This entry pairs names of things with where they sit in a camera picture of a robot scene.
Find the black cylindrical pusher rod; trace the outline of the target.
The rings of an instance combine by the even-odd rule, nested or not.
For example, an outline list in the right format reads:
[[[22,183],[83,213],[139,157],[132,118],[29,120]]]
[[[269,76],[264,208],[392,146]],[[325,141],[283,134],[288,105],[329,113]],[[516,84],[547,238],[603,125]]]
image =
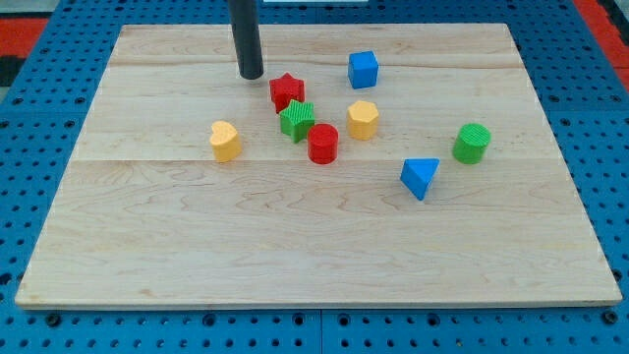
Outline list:
[[[228,0],[230,25],[240,76],[259,79],[264,72],[256,0]]]

